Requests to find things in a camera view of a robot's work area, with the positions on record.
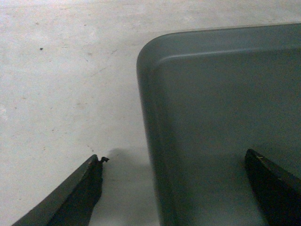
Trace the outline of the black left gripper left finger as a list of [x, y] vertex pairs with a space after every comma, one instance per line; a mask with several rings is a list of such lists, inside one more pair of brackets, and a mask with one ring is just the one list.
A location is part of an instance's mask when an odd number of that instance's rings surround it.
[[15, 226], [88, 226], [102, 195], [103, 164], [109, 158], [89, 157]]

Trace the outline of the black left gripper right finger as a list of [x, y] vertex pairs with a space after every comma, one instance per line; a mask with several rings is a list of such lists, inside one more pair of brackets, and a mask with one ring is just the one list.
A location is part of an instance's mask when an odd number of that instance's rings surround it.
[[301, 224], [301, 180], [253, 149], [245, 155], [247, 176], [270, 226]]

